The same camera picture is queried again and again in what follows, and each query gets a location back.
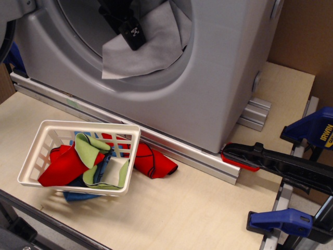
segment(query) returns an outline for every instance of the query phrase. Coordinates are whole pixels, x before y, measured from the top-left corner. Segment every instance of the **black metal bar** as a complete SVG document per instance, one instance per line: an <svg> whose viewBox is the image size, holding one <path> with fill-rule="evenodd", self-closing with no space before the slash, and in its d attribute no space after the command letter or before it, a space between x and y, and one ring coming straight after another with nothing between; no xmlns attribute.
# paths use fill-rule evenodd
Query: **black metal bar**
<svg viewBox="0 0 333 250"><path fill-rule="evenodd" d="M279 175L294 186L304 185L328 195L333 195L333 168L292 155L266 150L263 144L254 146L228 144L223 157L232 162L260 168Z"/></svg>
<svg viewBox="0 0 333 250"><path fill-rule="evenodd" d="M110 250L110 248L96 242L90 237L80 233L79 231L63 224L62 222L48 216L47 214L35 209L34 207L28 205L27 203L20 201L14 196L0 190L0 201L7 203L8 205L22 211L26 215L36 219L37 221L43 223L44 225L50 227L51 229L59 232L65 237L73 240L74 242L84 246L91 250Z"/></svg>
<svg viewBox="0 0 333 250"><path fill-rule="evenodd" d="M309 160L310 161L318 161L318 159L319 159L320 155L322 154L323 150L324 149L322 147L315 147Z"/></svg>
<svg viewBox="0 0 333 250"><path fill-rule="evenodd" d="M281 250L293 250L301 242L303 238L299 236L289 235L285 240Z"/></svg>
<svg viewBox="0 0 333 250"><path fill-rule="evenodd" d="M314 217L313 225L333 231L333 196L330 196Z"/></svg>

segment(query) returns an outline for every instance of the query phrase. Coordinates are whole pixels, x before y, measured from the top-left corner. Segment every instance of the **washing machine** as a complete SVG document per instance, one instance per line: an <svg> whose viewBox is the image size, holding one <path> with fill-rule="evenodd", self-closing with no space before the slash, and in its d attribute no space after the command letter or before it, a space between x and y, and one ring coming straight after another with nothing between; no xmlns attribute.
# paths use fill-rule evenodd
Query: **washing machine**
<svg viewBox="0 0 333 250"><path fill-rule="evenodd" d="M137 124L156 149L235 182L239 169L219 151L260 80L283 1L130 3L139 22L162 5L176 6L190 20L188 41L163 69L107 79L104 47L122 34L101 14L101 1L1 0L1 50L14 39L26 69L11 74L15 88L85 120ZM132 62L117 60L121 69Z"/></svg>

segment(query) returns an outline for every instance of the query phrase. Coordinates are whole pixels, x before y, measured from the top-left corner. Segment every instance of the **clamp handle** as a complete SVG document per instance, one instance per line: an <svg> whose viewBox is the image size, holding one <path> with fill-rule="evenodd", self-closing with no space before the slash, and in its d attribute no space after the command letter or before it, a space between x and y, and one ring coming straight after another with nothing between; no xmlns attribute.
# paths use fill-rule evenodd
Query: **clamp handle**
<svg viewBox="0 0 333 250"><path fill-rule="evenodd" d="M250 211L246 229L252 232L266 234L273 232L273 229L300 237L308 237L313 225L311 215L293 208L255 213Z"/></svg>
<svg viewBox="0 0 333 250"><path fill-rule="evenodd" d="M333 149L333 107L324 107L283 129L281 139L296 145L307 139L312 145Z"/></svg>

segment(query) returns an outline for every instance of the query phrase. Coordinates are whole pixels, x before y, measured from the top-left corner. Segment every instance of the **black object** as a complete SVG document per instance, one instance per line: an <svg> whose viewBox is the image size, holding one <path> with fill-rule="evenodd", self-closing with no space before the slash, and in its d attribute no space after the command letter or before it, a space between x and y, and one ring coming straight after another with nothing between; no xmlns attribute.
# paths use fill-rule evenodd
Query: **black object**
<svg viewBox="0 0 333 250"><path fill-rule="evenodd" d="M146 43L139 21L130 9L133 0L98 0L99 13L105 18L116 34L122 34L133 51Z"/></svg>
<svg viewBox="0 0 333 250"><path fill-rule="evenodd" d="M322 154L323 151L324 151L323 148L315 147L309 160L310 161L318 161L318 159L319 159L319 157L320 157L320 155Z"/></svg>
<svg viewBox="0 0 333 250"><path fill-rule="evenodd" d="M231 143L224 147L222 159L233 165L263 169L284 178L295 187L305 186L333 195L333 168L303 158L266 150L263 144L254 146Z"/></svg>
<svg viewBox="0 0 333 250"><path fill-rule="evenodd" d="M16 27L15 20L7 22L6 24L6 32L4 40L0 41L0 43L2 43L2 45L0 46L0 63L2 63L6 58L11 48L12 42L14 41L15 27Z"/></svg>
<svg viewBox="0 0 333 250"><path fill-rule="evenodd" d="M283 246L278 246L279 250L295 249L302 237L289 235ZM308 239L326 244L333 239L333 196L330 196L324 205L319 209L313 217L313 229L308 236Z"/></svg>
<svg viewBox="0 0 333 250"><path fill-rule="evenodd" d="M5 247L5 249L23 249L24 247L29 247L31 250L62 249L57 245L57 242L52 242L36 233L36 230L20 218L13 208L22 212L21 217L31 217L37 224L47 226L51 232L61 234L60 240L71 245L91 250L110 250L110 248L0 190L0 246Z"/></svg>

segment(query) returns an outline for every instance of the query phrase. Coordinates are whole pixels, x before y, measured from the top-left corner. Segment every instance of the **metal frame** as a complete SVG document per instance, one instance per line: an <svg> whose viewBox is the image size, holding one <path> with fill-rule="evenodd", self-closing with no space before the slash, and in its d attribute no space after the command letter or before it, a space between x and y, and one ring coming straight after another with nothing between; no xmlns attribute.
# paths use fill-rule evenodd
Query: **metal frame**
<svg viewBox="0 0 333 250"><path fill-rule="evenodd" d="M308 104L305 108L303 116L308 116L312 114L313 112L316 112L317 106L318 106L319 99L317 97L312 96L310 101L308 101ZM291 155L297 156L297 157L303 157L304 149L306 148L306 140L304 139L300 146L297 146L293 149L293 151L290 153ZM274 207L272 211L278 211L287 209L289 206L289 202L292 196L293 187L288 184L283 184L279 192L277 194L276 202L274 204ZM271 236L264 237L263 242L261 244L260 250L272 250L277 248L278 239L280 237L281 231L275 229Z"/></svg>
<svg viewBox="0 0 333 250"><path fill-rule="evenodd" d="M7 220L7 223L2 220L0 221L2 222L0 224L0 229L5 229L3 232L7 232L8 230L6 229L8 228L8 226L10 226L10 224L12 224L18 218L18 215L13 208L18 209L24 215L27 215L37 220L38 222L46 225L50 229L60 233L64 236L64 240L71 244L78 244L85 249L110 250L110 248L94 241L93 239L80 233L79 231L76 231L75 229L35 209L27 203L24 203L23 201L15 198L14 196L11 196L3 190L0 190L0 215L2 213L2 215L4 215L4 218L6 218ZM24 242L24 240L20 238L18 239L17 243L21 245L22 242L24 244L26 243L25 247L27 247L23 249L54 249L54 247L56 247L56 249L62 249L61 247L57 246L56 243L51 242L39 235L33 242Z"/></svg>
<svg viewBox="0 0 333 250"><path fill-rule="evenodd" d="M271 103L252 97L239 117L237 123L243 126L262 131L268 113L271 109Z"/></svg>

